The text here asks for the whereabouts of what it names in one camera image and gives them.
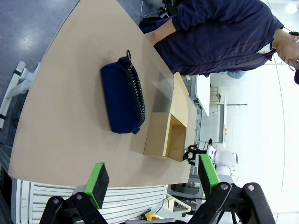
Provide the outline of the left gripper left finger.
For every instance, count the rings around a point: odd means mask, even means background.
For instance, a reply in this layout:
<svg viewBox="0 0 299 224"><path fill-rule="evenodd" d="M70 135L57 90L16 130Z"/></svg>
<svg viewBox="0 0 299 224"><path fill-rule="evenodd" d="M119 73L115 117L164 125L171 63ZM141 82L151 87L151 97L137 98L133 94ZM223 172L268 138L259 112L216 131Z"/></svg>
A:
<svg viewBox="0 0 299 224"><path fill-rule="evenodd" d="M106 224L100 214L109 184L109 176L103 162L94 165L82 191L76 190L68 199L51 197L45 206L41 224Z"/></svg>

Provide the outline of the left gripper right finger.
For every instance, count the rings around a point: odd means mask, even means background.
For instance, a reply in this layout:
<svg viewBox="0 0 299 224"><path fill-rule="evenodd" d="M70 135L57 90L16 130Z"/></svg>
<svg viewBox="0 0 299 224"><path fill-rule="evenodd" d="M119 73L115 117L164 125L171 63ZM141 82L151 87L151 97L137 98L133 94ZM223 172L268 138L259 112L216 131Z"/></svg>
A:
<svg viewBox="0 0 299 224"><path fill-rule="evenodd" d="M233 181L222 182L207 154L198 156L198 175L206 197L190 224L218 224L224 215L232 214L233 223L274 224L275 219L261 186L255 182L236 186Z"/></svg>

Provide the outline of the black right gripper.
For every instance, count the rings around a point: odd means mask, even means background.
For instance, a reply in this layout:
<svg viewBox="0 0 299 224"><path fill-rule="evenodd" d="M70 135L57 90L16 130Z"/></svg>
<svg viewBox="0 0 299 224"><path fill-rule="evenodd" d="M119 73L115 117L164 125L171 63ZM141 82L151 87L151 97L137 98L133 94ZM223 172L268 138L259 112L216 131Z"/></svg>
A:
<svg viewBox="0 0 299 224"><path fill-rule="evenodd" d="M188 148L185 148L184 153L192 153L192 158L186 157L184 160L186 160L190 165L195 165L196 156L198 154L202 154L202 150L195 149L195 145L189 145Z"/></svg>

